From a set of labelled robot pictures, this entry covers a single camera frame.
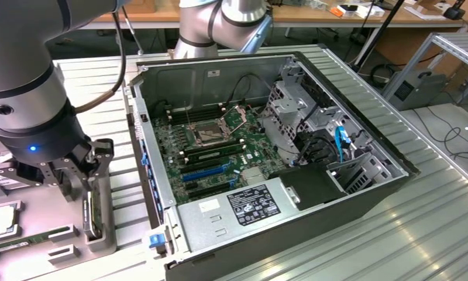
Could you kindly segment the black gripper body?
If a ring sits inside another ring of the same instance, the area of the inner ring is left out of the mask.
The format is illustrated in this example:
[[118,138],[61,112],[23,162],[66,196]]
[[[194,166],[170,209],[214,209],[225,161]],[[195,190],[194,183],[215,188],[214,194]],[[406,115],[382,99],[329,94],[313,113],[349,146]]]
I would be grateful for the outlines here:
[[0,142],[7,151],[0,153],[0,163],[51,164],[65,175],[75,175],[75,147],[90,142],[81,129],[74,108],[66,101],[58,114],[46,123],[27,129],[0,129]]

